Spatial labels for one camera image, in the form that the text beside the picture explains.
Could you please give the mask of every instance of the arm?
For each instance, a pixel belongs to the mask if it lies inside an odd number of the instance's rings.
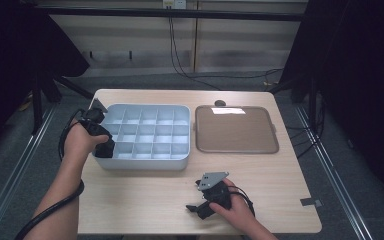
[[[226,178],[223,181],[228,186],[235,186],[233,182]],[[217,203],[210,203],[210,208],[223,216],[233,227],[244,232],[253,240],[277,239],[252,215],[248,205],[241,196],[231,194],[230,198],[232,201],[232,208],[230,210],[226,210]]]
[[[78,188],[87,156],[108,136],[90,136],[80,125],[75,124],[64,144],[65,155],[49,190],[42,198],[34,216],[51,205],[66,198]],[[79,199],[75,199],[35,226],[25,239],[76,239],[79,217]]]

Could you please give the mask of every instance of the brown tray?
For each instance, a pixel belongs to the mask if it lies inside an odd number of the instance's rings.
[[[279,143],[270,115],[255,106],[199,106],[196,147],[203,152],[276,153]]]

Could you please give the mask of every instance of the wall outlet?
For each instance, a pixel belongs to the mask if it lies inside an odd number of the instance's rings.
[[[163,0],[163,9],[174,9],[174,0]]]
[[[174,0],[175,9],[186,9],[186,0]]]

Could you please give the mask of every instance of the plastic organizer tray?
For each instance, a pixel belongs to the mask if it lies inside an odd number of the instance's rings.
[[[181,105],[114,104],[101,125],[115,142],[104,169],[182,170],[190,152],[190,109]]]

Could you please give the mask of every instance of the light wood tabletop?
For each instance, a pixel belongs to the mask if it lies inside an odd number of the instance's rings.
[[[206,172],[229,172],[228,178],[254,203],[256,218],[274,233],[316,233],[322,228],[307,184],[270,93],[101,89],[104,106],[115,103],[179,104],[191,111],[188,165],[180,171],[105,170],[89,155],[80,196],[80,234],[235,235],[221,216],[201,220],[185,205],[205,202],[195,181]],[[224,100],[229,106],[260,106],[275,125],[279,151],[274,154],[204,153],[196,148],[195,109]]]

